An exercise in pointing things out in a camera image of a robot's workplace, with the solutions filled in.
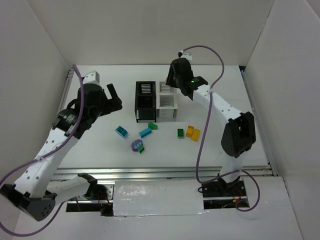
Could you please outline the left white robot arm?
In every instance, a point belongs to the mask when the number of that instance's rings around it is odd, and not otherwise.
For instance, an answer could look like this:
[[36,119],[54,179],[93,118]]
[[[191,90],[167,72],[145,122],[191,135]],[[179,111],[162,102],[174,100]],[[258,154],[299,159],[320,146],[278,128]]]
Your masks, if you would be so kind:
[[87,173],[60,182],[51,182],[51,179],[68,152],[98,117],[122,109],[113,84],[106,87],[111,98],[107,98],[104,89],[95,83],[85,83],[79,88],[77,98],[58,113],[35,162],[14,183],[1,186],[1,195],[34,220],[40,222],[47,218],[57,204],[77,196],[91,198],[97,191],[97,179]]

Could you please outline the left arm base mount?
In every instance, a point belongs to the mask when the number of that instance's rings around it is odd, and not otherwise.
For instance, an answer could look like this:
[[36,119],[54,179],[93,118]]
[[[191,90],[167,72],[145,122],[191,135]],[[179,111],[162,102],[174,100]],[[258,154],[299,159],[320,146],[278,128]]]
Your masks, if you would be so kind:
[[67,202],[66,212],[99,212],[101,216],[112,217],[115,184],[98,183],[98,180],[87,173],[79,173],[77,177],[89,183],[88,189]]

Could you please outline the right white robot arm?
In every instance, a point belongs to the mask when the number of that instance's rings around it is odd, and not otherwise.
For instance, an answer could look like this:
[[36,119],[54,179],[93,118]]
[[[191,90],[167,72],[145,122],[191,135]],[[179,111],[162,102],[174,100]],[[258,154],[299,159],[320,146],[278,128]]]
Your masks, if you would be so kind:
[[207,117],[214,117],[222,126],[221,147],[225,156],[218,176],[201,181],[203,187],[217,184],[220,192],[232,191],[240,180],[240,172],[248,151],[256,142],[255,120],[251,112],[241,112],[216,92],[201,76],[194,76],[190,62],[180,57],[169,67],[167,86],[180,89],[181,93],[203,106]]

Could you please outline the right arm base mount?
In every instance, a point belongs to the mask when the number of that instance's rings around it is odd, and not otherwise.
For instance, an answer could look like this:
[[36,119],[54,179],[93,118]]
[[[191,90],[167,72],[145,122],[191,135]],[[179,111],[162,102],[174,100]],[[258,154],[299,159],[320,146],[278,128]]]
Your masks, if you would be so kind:
[[205,210],[231,209],[235,208],[236,204],[239,208],[249,208],[243,180],[239,180],[228,189],[223,188],[220,182],[214,181],[200,186],[198,192],[202,194]]

